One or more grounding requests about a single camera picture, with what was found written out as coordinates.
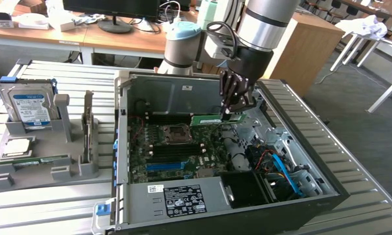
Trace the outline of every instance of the power supply label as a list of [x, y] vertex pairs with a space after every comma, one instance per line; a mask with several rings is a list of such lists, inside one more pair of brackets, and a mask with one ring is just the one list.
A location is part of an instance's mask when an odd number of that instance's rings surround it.
[[200, 185], [164, 188], [168, 217], [178, 217], [206, 212]]
[[29, 126], [49, 124], [48, 109], [42, 106], [45, 97], [41, 94], [16, 94], [13, 98], [22, 123]]

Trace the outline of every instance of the red wire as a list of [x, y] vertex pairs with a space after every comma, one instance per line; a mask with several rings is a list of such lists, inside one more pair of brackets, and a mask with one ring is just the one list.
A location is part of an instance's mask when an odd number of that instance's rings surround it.
[[269, 149], [264, 150], [264, 152], [261, 153], [261, 157], [260, 157], [260, 160], [258, 160], [258, 163], [257, 163], [257, 165], [256, 165], [256, 169], [254, 169], [254, 170], [257, 170], [257, 168], [258, 168], [258, 166], [260, 166], [260, 163], [261, 163], [261, 160], [262, 160], [262, 157], [264, 157], [264, 154], [265, 154], [266, 152], [276, 153], [276, 151], [273, 151], [273, 150], [269, 150]]
[[134, 136], [133, 136], [133, 138], [132, 138], [132, 141], [133, 141], [133, 140], [136, 139], [136, 137], [137, 137], [137, 134], [138, 134], [138, 133], [141, 132], [141, 130], [142, 130], [142, 127], [144, 127], [144, 120], [142, 120], [142, 118], [138, 117], [138, 116], [129, 116], [128, 118], [137, 118], [137, 119], [141, 120], [141, 127], [140, 127], [137, 133], [134, 134]]

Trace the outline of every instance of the motherboard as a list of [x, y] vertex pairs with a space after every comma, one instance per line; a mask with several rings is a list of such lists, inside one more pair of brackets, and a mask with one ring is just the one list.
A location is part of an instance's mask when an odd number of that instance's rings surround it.
[[217, 176], [229, 156], [221, 126], [190, 126], [186, 118], [166, 115], [129, 117], [132, 183]]

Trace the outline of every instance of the hard drive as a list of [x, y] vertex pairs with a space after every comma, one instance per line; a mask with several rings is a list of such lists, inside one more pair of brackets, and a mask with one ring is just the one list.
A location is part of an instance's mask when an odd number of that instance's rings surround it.
[[60, 119], [58, 109], [53, 104], [56, 93], [54, 79], [0, 79], [0, 96], [9, 120], [21, 121], [26, 129], [41, 129], [50, 126], [50, 120]]

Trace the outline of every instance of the monitor stand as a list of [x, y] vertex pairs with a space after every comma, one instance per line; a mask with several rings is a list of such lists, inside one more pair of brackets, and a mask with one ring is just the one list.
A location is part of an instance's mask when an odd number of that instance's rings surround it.
[[117, 21], [116, 16], [113, 16], [112, 20], [102, 20], [97, 23], [98, 28], [109, 33], [128, 33], [132, 30], [130, 24]]

